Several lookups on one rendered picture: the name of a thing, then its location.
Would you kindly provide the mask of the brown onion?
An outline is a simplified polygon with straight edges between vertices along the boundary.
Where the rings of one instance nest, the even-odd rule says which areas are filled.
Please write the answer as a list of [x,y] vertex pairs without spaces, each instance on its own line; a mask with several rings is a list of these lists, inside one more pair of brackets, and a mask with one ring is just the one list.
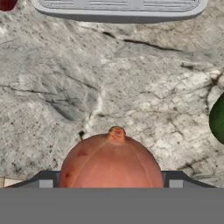
[[114,126],[74,146],[63,162],[59,186],[70,188],[161,188],[160,167],[138,141]]

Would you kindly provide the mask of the red tomato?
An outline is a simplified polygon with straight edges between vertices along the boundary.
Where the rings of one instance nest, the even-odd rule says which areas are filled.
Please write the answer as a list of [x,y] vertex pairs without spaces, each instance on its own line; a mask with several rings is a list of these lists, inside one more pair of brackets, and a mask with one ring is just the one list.
[[0,0],[0,11],[11,11],[18,0]]

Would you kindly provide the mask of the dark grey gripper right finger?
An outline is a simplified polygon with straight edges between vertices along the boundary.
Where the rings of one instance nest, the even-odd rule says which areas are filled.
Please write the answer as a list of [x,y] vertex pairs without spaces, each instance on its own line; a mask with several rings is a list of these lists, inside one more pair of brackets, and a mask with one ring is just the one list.
[[162,175],[164,179],[164,187],[166,188],[214,188],[213,185],[188,177],[183,171],[162,171]]

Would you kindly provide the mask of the grey cutting board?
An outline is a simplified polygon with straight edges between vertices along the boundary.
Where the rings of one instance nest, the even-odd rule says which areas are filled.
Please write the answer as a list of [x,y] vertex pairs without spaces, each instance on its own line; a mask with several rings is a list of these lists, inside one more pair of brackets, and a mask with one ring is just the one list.
[[31,0],[41,14],[81,22],[156,24],[197,17],[209,0]]

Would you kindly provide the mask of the green avocado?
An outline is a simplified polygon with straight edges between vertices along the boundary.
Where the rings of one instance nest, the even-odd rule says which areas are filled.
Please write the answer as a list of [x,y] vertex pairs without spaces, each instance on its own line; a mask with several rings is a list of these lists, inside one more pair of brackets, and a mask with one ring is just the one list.
[[224,144],[224,92],[217,99],[209,114],[209,127],[214,137]]

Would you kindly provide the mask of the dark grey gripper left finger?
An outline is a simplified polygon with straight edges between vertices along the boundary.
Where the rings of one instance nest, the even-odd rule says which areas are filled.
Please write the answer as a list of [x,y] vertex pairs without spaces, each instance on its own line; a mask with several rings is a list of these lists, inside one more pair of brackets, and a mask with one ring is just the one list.
[[57,188],[59,186],[59,171],[40,171],[25,181],[11,185],[10,188]]

